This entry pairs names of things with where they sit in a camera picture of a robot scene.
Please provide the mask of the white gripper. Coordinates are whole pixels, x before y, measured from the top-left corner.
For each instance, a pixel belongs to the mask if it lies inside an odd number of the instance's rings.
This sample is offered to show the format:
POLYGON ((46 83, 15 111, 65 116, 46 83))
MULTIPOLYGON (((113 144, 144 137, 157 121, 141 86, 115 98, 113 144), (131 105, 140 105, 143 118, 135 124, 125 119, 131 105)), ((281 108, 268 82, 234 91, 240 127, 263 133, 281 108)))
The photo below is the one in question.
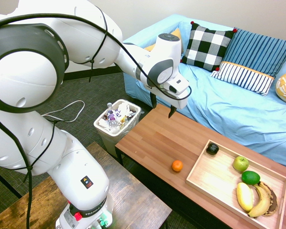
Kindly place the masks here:
POLYGON ((163 83, 159 87, 146 86, 146 89, 150 91, 150 99, 153 109, 157 106, 157 96, 171 105, 168 118, 171 118, 177 109, 183 109, 187 105, 189 97, 188 86, 186 86, 182 92, 178 92, 177 89, 169 83, 163 83))

